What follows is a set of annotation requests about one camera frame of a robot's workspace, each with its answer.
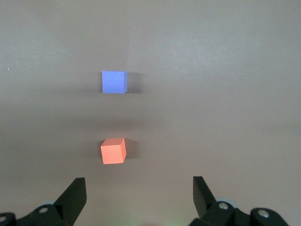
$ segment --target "orange cube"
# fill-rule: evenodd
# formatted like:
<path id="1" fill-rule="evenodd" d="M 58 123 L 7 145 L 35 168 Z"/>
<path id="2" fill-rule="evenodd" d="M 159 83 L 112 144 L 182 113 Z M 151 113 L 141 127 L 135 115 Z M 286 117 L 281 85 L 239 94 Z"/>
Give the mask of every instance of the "orange cube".
<path id="1" fill-rule="evenodd" d="M 104 164 L 123 163 L 127 155 L 124 138 L 106 139 L 100 149 Z"/>

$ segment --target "cube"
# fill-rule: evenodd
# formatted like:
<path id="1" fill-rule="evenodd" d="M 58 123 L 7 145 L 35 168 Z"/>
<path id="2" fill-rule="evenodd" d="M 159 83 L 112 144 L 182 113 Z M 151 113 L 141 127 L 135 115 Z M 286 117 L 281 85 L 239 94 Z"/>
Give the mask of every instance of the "cube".
<path id="1" fill-rule="evenodd" d="M 103 71 L 103 93 L 126 93 L 127 72 Z"/>
<path id="2" fill-rule="evenodd" d="M 100 149 L 104 164 L 123 163 L 127 155 L 124 138 L 106 139 Z"/>

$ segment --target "screw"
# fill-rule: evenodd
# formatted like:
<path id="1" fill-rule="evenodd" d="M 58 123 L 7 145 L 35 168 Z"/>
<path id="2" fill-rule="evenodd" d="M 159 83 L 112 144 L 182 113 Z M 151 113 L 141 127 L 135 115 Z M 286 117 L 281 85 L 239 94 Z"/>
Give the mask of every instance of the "screw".
<path id="1" fill-rule="evenodd" d="M 263 218 L 269 218 L 269 213 L 265 210 L 258 210 L 258 214 Z"/>
<path id="2" fill-rule="evenodd" d="M 227 210 L 229 209 L 229 206 L 224 203 L 224 202 L 221 202 L 220 204 L 218 204 L 218 206 L 222 209 L 222 210 Z"/>
<path id="3" fill-rule="evenodd" d="M 1 216 L 1 217 L 0 217 L 0 222 L 4 222 L 6 219 L 7 219 L 7 217 Z"/>
<path id="4" fill-rule="evenodd" d="M 47 207 L 43 207 L 42 209 L 39 210 L 39 213 L 45 213 L 48 211 Z"/>

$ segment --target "gray floor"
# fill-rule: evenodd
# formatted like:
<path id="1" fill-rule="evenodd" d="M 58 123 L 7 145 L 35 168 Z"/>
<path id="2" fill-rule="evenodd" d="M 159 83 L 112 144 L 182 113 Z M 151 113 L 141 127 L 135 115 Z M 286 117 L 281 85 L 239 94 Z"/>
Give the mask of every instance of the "gray floor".
<path id="1" fill-rule="evenodd" d="M 75 177 L 75 225 L 185 226 L 192 177 L 300 225 L 301 1 L 1 0 L 0 212 Z M 129 92 L 101 93 L 101 71 Z M 125 137 L 124 164 L 99 144 Z"/>

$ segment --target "blue block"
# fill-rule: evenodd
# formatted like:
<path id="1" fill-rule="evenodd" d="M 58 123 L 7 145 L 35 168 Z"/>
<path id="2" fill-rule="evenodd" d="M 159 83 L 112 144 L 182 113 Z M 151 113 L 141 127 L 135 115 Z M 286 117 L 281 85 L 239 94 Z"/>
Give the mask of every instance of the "blue block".
<path id="1" fill-rule="evenodd" d="M 103 71 L 103 93 L 126 93 L 127 72 Z"/>

